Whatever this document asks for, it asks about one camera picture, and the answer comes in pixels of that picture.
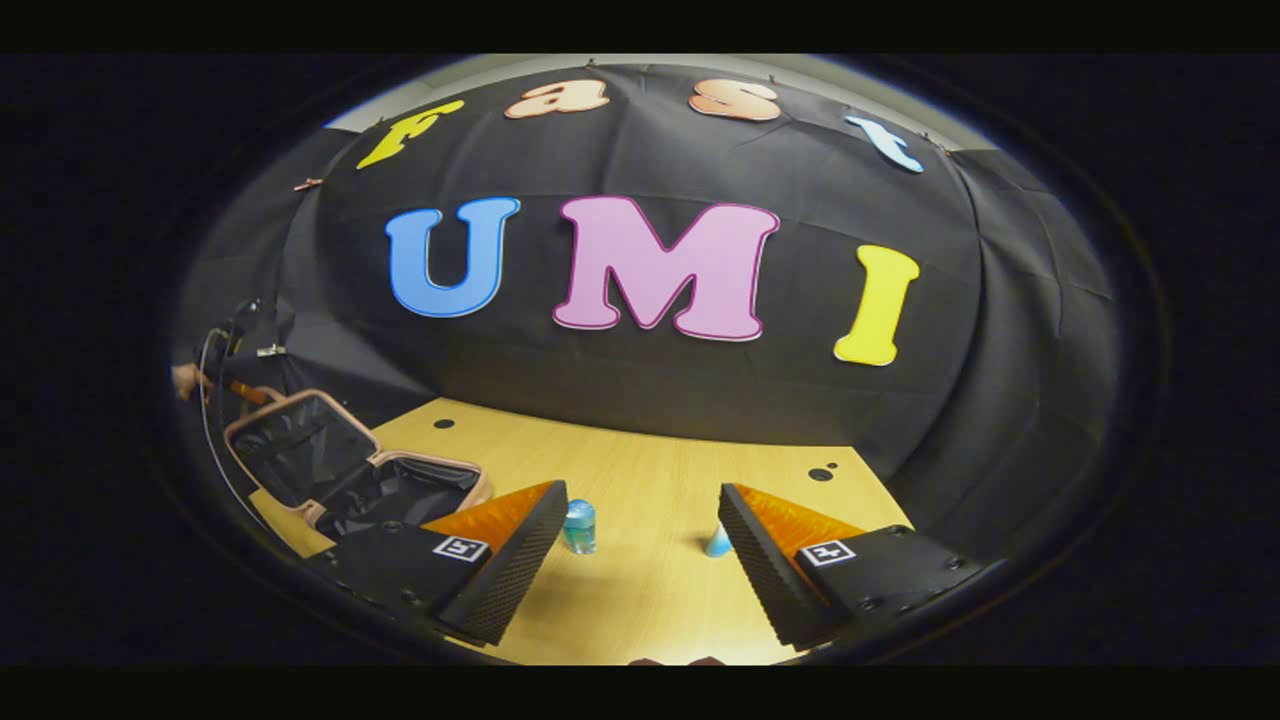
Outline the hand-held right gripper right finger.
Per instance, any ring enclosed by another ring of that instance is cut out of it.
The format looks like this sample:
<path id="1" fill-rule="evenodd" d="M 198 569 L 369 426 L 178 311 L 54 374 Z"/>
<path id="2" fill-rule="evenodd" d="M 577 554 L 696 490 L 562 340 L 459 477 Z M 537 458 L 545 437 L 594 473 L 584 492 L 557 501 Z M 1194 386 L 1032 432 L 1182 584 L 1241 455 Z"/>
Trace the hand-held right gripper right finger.
<path id="1" fill-rule="evenodd" d="M 718 516 L 781 644 L 893 651 L 980 601 L 1006 559 L 982 559 L 905 523 L 870 529 L 740 483 Z"/>

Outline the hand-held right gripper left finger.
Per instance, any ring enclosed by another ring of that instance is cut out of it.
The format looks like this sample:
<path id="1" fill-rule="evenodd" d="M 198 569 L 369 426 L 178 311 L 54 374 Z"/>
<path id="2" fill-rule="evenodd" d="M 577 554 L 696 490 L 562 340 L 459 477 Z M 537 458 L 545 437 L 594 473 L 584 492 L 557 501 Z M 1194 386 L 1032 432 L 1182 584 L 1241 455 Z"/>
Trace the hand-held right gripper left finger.
<path id="1" fill-rule="evenodd" d="M 415 632 L 500 643 L 567 515 L 563 480 L 422 525 L 360 530 L 306 564 Z"/>

